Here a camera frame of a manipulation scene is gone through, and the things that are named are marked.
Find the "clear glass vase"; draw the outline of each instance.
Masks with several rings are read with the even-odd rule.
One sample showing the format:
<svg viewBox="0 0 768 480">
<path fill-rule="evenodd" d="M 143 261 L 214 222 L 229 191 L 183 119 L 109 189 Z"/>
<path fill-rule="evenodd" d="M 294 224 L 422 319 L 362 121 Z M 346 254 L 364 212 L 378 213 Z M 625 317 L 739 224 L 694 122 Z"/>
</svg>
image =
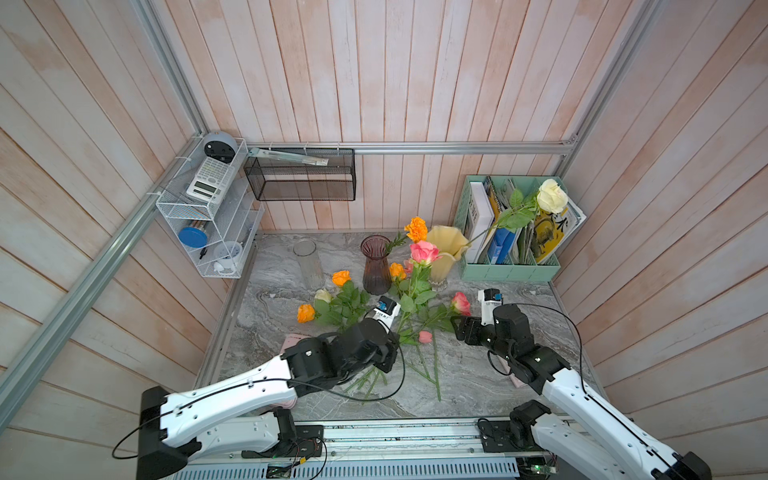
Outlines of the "clear glass vase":
<svg viewBox="0 0 768 480">
<path fill-rule="evenodd" d="M 293 254 L 301 268 L 301 276 L 306 288 L 315 291 L 323 288 L 323 267 L 320 265 L 320 256 L 317 254 L 317 245 L 308 238 L 299 240 L 293 245 Z"/>
</svg>

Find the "rose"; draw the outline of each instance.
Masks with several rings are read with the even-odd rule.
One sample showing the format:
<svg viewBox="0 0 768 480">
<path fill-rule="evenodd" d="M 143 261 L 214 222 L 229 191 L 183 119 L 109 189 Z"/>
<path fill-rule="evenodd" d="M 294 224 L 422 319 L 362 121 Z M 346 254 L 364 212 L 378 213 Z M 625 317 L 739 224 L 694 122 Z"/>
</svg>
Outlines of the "rose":
<svg viewBox="0 0 768 480">
<path fill-rule="evenodd" d="M 419 265 L 432 264 L 439 254 L 440 249 L 425 240 L 411 245 L 411 258 Z"/>
<path fill-rule="evenodd" d="M 419 332 L 419 342 L 420 343 L 430 343 L 432 341 L 432 334 L 430 332 L 427 332 L 426 330 L 422 330 Z"/>
<path fill-rule="evenodd" d="M 315 319 L 315 309 L 311 305 L 300 306 L 296 319 L 299 320 L 299 323 L 311 322 Z"/>
<path fill-rule="evenodd" d="M 320 290 L 317 290 L 315 292 L 315 300 L 322 300 L 325 303 L 331 303 L 331 300 L 333 300 L 333 296 L 330 294 L 328 290 L 321 288 Z"/>
<path fill-rule="evenodd" d="M 548 178 L 538 188 L 536 201 L 542 210 L 552 214 L 559 214 L 568 203 L 568 195 L 560 188 L 558 182 Z"/>
<path fill-rule="evenodd" d="M 389 266 L 389 275 L 392 280 L 404 280 L 406 278 L 406 271 L 399 263 L 393 263 Z"/>
<path fill-rule="evenodd" d="M 451 300 L 451 308 L 456 313 L 469 316 L 469 300 L 467 300 L 467 296 L 464 293 L 456 292 L 453 300 Z"/>
<path fill-rule="evenodd" d="M 342 270 L 333 274 L 333 282 L 337 286 L 344 286 L 344 283 L 349 282 L 351 279 L 352 277 L 349 276 L 349 270 Z"/>
</svg>

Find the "orange flower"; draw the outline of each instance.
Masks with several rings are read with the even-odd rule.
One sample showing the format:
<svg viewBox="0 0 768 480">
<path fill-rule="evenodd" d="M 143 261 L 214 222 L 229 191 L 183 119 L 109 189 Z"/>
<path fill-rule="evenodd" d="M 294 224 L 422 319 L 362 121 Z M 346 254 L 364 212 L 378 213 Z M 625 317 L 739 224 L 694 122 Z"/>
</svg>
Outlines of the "orange flower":
<svg viewBox="0 0 768 480">
<path fill-rule="evenodd" d="M 408 232 L 408 238 L 413 240 L 413 243 L 427 239 L 427 224 L 419 217 L 413 217 L 404 230 Z"/>
<path fill-rule="evenodd" d="M 351 279 L 352 278 L 349 276 L 349 270 L 342 270 L 333 274 L 333 282 L 337 286 L 344 286 L 344 283 L 349 282 Z"/>
<path fill-rule="evenodd" d="M 309 304 L 300 306 L 296 319 L 299 320 L 299 323 L 311 322 L 315 319 L 315 309 Z"/>
<path fill-rule="evenodd" d="M 406 271 L 399 263 L 393 263 L 389 266 L 389 275 L 392 276 L 392 280 L 404 280 L 406 278 Z"/>
</svg>

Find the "white calculator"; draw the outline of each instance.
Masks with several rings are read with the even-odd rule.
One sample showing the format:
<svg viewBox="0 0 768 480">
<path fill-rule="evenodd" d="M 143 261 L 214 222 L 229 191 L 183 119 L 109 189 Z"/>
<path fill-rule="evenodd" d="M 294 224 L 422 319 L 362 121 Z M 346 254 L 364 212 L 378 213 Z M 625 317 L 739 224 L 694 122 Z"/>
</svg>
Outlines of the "white calculator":
<svg viewBox="0 0 768 480">
<path fill-rule="evenodd" d="M 214 160 L 211 157 L 205 157 L 203 164 L 197 169 L 194 179 L 187 188 L 187 195 L 197 198 L 206 203 L 218 204 L 221 198 L 227 194 L 228 184 L 224 184 L 227 174 L 230 173 L 230 166 Z"/>
</svg>

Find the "black wire basket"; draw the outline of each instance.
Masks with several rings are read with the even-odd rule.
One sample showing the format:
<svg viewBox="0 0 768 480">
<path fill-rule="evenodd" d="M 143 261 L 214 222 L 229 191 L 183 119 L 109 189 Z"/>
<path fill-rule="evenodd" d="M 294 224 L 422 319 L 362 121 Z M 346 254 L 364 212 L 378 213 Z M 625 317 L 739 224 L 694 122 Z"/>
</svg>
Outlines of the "black wire basket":
<svg viewBox="0 0 768 480">
<path fill-rule="evenodd" d="M 355 151 L 349 148 L 274 148 L 291 154 L 327 158 L 326 166 L 248 157 L 245 172 L 259 201 L 353 201 L 356 195 Z"/>
</svg>

